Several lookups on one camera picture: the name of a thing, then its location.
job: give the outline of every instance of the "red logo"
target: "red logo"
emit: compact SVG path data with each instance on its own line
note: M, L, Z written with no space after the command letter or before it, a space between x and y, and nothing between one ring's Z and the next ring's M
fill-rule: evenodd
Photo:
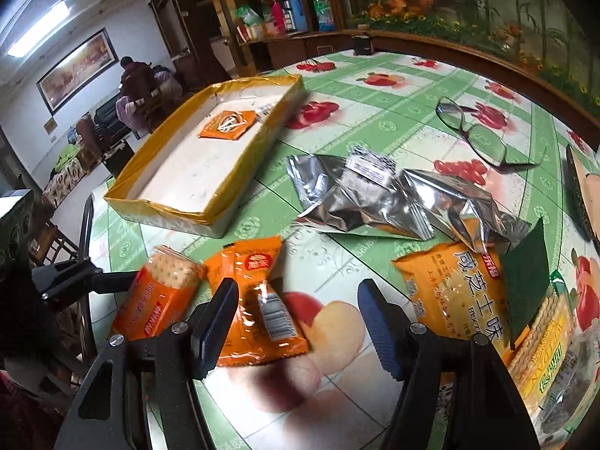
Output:
M146 326L144 326L144 333L146 334L146 336L150 336L150 333L152 333L152 330L154 330L154 327L156 326L158 319L160 318L160 315L163 312L163 309L163 305L157 302L156 306L154 306L154 309L148 317Z
M246 270L268 269L272 262L273 258L268 253L252 253L246 257L244 267Z
M494 279L499 278L500 272L498 272L498 267L496 267L496 264L494 264L494 259L491 258L491 255L484 252L481 254L481 257L484 260L485 268L487 269L488 274Z

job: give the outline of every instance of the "cracker package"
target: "cracker package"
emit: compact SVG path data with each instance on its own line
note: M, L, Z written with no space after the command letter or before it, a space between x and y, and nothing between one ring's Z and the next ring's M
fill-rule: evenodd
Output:
M552 274L552 289L542 302L535 321L517 355L508 366L529 415L548 394L569 348L572 310L565 283Z
M212 293L226 277L239 288L238 311L218 365L259 365L308 351L301 329L267 280L280 249L278 236L242 240L206 260Z
M157 246L131 284L111 333L121 333L129 340L158 335L181 319L204 274L203 265L169 247Z
M393 261L402 273L417 319L434 333L468 339L487 335L508 365L512 351L506 289L497 254L464 243L442 243Z
M237 140L254 125L255 121L256 112L252 110L222 111L204 126L198 133L198 137Z

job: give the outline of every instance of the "fluorescent light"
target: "fluorescent light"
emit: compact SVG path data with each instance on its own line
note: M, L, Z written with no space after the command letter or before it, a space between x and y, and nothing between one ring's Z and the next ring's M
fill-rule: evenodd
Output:
M65 0L59 1L8 49L8 55L25 57L38 42L57 28L70 14Z

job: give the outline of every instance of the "green and white tablecloth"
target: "green and white tablecloth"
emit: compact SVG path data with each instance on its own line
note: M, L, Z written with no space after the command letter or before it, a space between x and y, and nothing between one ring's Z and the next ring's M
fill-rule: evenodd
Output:
M404 296L404 283L390 261L426 250L446 238L440 235L421 242L326 235L292 227L301 206L283 158L308 152L347 156L357 144L389 155L399 168L431 171L434 161L476 158L469 145L436 117L434 106L440 96L448 96L460 105L485 105L500 111L506 126L494 131L508 144L508 160L538 160L545 151L541 166L508 175L489 171L484 174L483 187L501 209L532 224L543 218L551 269L560 270L569 289L575 287L571 250L599 259L576 226L577 213L563 177L566 145L574 147L588 171L600 170L591 148L560 120L525 97L449 64L384 52L355 57L351 51L343 51L320 59L325 60L335 62L337 68L315 74L290 66L275 72L302 74L310 91L307 102L329 101L340 107L324 121L302 129L286 128L281 133L223 238L127 222L102 199L107 183L94 191L89 248L92 261L105 271L136 270L155 245L166 244L194 260L203 260L237 239L279 234L286 241L284 261L280 263L285 291L309 293L324 305L343 300L356 306L359 282L373 278L388 300L414 317L412 305ZM365 81L369 73L386 74L398 84L369 84L373 82ZM472 114L467 119L476 120ZM201 289L194 305L207 298L206 289ZM94 333L100 341L106 337L123 297L92 293L90 299ZM197 394L220 450L358 450L379 447L400 387L379 365L367 334L355 359L336 374L322 376L316 392L291 411L261 410L251 391L239 390L225 369L216 369L197 383ZM161 442L160 413L154 405L152 409L149 417L156 449L164 446L164 439Z

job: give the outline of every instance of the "silver screw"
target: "silver screw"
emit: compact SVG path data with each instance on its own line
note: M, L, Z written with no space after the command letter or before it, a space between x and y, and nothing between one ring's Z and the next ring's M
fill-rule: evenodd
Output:
M473 341L478 344L481 345L482 347L484 345L487 345L490 340L487 338L487 336L485 336L483 333L475 333L475 336L473 337Z
M171 327L171 331L173 333L184 333L187 330L187 323L185 321L178 321L177 323L173 323Z
M423 323L412 323L410 325L410 331L415 335L422 335L427 331L427 326L425 326Z
M125 341L125 337L123 335L117 334L110 337L109 343L113 347L118 347Z

